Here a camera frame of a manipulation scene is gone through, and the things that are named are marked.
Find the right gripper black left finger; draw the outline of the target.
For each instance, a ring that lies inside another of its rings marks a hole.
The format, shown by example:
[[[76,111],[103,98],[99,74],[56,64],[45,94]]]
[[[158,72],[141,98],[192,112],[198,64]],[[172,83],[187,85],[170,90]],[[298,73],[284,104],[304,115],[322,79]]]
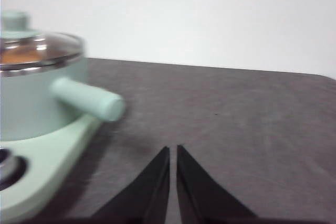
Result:
[[[169,193],[170,150],[165,146],[91,219],[96,223],[165,223]]]

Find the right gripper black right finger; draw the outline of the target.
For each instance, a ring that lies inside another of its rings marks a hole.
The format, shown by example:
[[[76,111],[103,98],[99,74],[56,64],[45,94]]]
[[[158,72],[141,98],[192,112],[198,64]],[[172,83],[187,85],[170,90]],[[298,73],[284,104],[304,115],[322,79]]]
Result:
[[[182,223],[259,223],[261,219],[226,191],[185,147],[177,147],[176,187]]]

